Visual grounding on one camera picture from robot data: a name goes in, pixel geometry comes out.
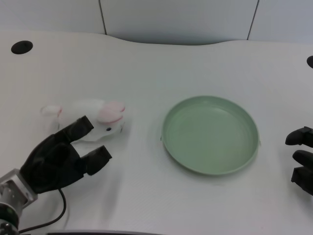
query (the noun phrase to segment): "white table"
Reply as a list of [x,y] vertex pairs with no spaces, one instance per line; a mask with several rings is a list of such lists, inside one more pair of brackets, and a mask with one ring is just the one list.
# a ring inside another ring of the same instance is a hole
[[[20,168],[47,136],[39,109],[97,97],[126,102],[121,134],[104,144],[113,156],[96,175],[65,188],[66,216],[49,229],[95,229],[167,235],[293,235],[313,231],[312,197],[291,183],[297,149],[288,133],[313,126],[313,45],[233,41],[209,46],[149,45],[110,36],[1,32],[0,172]],[[24,55],[11,53],[21,40]],[[160,141],[166,112],[196,95],[217,95],[245,108],[261,137],[244,170],[207,177],[185,170]],[[55,218],[58,192],[26,208],[20,228]]]

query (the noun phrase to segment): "robotic hand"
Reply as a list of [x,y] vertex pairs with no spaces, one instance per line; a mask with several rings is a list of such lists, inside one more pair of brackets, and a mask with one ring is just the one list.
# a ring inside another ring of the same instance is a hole
[[22,210],[37,194],[64,188],[102,169],[112,158],[104,146],[80,158],[73,141],[87,135],[93,125],[86,116],[42,141],[20,170],[0,178],[0,235],[16,235]]
[[[286,138],[286,145],[297,144],[304,144],[313,148],[313,129],[305,126],[291,132]],[[305,192],[313,195],[313,153],[297,150],[292,157],[303,166],[293,170],[291,182],[296,183]]]

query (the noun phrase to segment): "plush bunny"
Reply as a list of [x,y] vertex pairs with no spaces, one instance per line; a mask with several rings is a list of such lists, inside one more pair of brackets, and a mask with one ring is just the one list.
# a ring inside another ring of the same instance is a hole
[[81,140],[96,141],[103,136],[122,130],[124,125],[122,112],[124,110],[125,106],[122,102],[84,99],[63,107],[44,106],[40,112],[43,116],[56,116],[59,123],[58,129],[62,129],[86,115],[94,129]]

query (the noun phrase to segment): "green plastic dish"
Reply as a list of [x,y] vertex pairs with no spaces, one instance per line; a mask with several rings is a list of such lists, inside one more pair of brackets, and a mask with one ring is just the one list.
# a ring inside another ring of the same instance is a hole
[[237,104],[214,96],[197,96],[174,106],[162,127],[162,141],[184,167],[202,174],[240,170],[257,155],[259,133]]

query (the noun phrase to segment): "bunny ear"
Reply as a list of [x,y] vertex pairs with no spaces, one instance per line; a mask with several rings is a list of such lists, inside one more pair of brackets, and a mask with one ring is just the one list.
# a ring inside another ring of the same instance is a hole
[[125,105],[123,102],[110,101],[104,105],[105,108],[109,108],[116,112],[123,112],[125,110]]
[[97,121],[103,124],[110,124],[119,121],[122,118],[123,115],[120,112],[116,112],[105,106],[99,111]]

